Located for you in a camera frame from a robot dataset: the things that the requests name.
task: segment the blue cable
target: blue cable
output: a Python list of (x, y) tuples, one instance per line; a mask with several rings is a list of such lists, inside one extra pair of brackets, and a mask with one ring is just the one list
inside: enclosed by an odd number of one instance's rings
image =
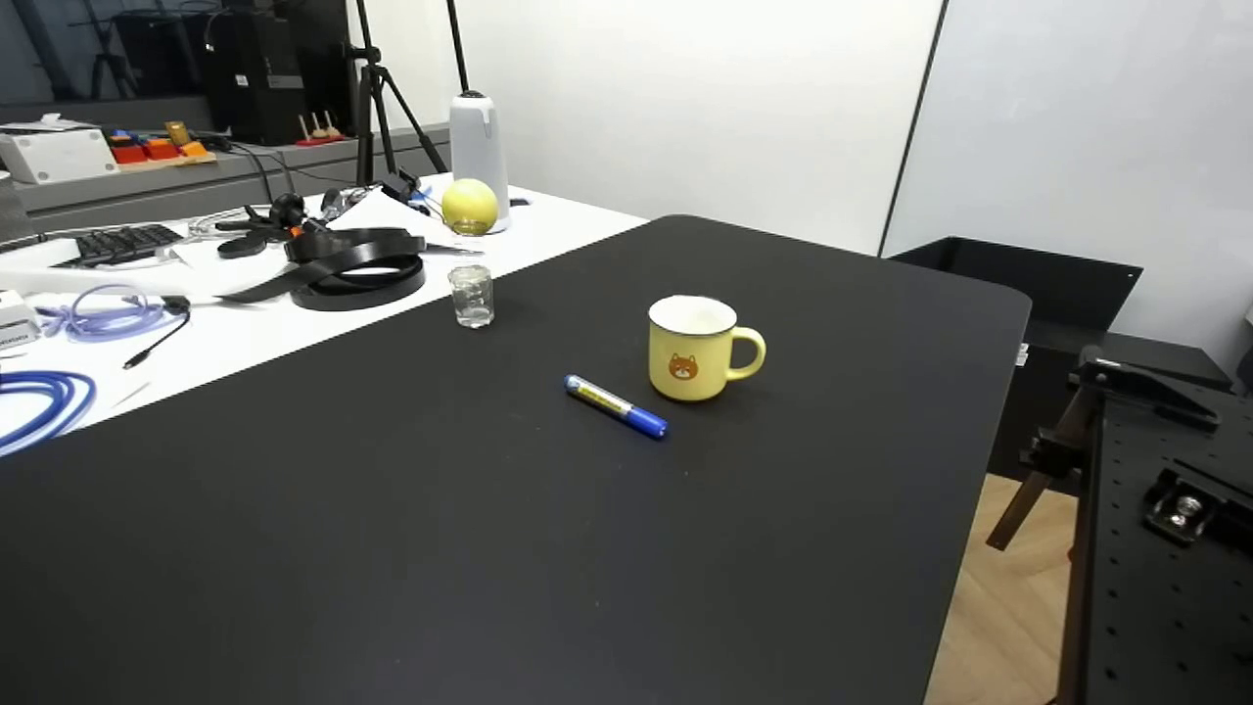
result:
[[(86, 296), (108, 292), (123, 301), (122, 308), (83, 308)], [(40, 308), (49, 318), (48, 334), (71, 334), (73, 339), (122, 339), (150, 334), (163, 322), (163, 301), (144, 301), (134, 287), (95, 287), (83, 291), (67, 308)]]
[(35, 420), (0, 434), (0, 458), (3, 458), (61, 434), (95, 404), (95, 381), (83, 370), (54, 370), (54, 369), (0, 370), (0, 395), (48, 395), (48, 405)]

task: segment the small glass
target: small glass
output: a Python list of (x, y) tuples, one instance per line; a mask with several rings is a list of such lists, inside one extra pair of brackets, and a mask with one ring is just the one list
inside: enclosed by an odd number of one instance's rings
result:
[(189, 244), (203, 244), (203, 237), (215, 237), (215, 233), (220, 233), (220, 224), (212, 214), (189, 217)]
[(484, 266), (452, 266), (445, 275), (452, 287), (452, 314), (462, 330), (484, 330), (492, 314), (492, 275)]

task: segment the red object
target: red object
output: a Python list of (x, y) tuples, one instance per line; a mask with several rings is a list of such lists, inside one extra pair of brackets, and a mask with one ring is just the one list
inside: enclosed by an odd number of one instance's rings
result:
[(170, 139), (150, 139), (150, 157), (151, 157), (151, 159), (169, 159), (169, 157), (184, 157), (184, 148), (170, 146)]
[(144, 146), (108, 146), (116, 165), (150, 159)]

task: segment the marker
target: marker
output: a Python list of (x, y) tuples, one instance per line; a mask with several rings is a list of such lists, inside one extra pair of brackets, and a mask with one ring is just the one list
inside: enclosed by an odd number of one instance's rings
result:
[(621, 395), (610, 395), (610, 391), (596, 388), (584, 375), (562, 375), (562, 391), (578, 395), (592, 405), (603, 405), (603, 412), (619, 413), (627, 426), (633, 426), (633, 432), (642, 432), (648, 438), (664, 438), (664, 432), (669, 432), (669, 424), (661, 413), (642, 412), (642, 405), (627, 404)]

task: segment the white desk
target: white desk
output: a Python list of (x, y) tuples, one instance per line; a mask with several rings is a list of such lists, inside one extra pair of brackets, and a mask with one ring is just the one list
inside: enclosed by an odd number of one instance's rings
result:
[(0, 355), (0, 370), (71, 369), (71, 370), (95, 375), (97, 398), (73, 424), (73, 426), (91, 426), (91, 424), (150, 405), (157, 398), (169, 398), (176, 391), (234, 375), (242, 369), (288, 355), (318, 339), (362, 330), (403, 308), (430, 306), (448, 292), (445, 270), (459, 261), (481, 261), (499, 277), (642, 224), (621, 210), (603, 210), (603, 206), (570, 203), (570, 199), (527, 193), (527, 186), (511, 186), (511, 195), (525, 195), (527, 206), (511, 206), (510, 229), (484, 233), (484, 237), (459, 237), (438, 217), (418, 214), (378, 193), (358, 199), (349, 214), (336, 217), (336, 227), (362, 227), (362, 224), (407, 227), (416, 233), (428, 233), (430, 244), (459, 244), (481, 255), (422, 255), (428, 280), (416, 292), (387, 306), (352, 308), (352, 314), (300, 308), (288, 292), (258, 306), (215, 301), (220, 292), (245, 291), (253, 280), (272, 277), (284, 266), (280, 245), (270, 245), (258, 258), (224, 261), (215, 255), (215, 244), (184, 244), (176, 245), (176, 258), (163, 258), (163, 261), (108, 266), (108, 270), (86, 270), (86, 275), (49, 275), (49, 270), (15, 266), (15, 261), (3, 266), (0, 258), (3, 291), (40, 292), (40, 291), (86, 291), (97, 280), (134, 280), (157, 292), (193, 296), (193, 326), (170, 339), (163, 339), (144, 362), (130, 370), (122, 369), (122, 361), (144, 349), (150, 339), (157, 339), (163, 330), (113, 339), (113, 343), (79, 343), (67, 338), (49, 338), (18, 349), (15, 355)]

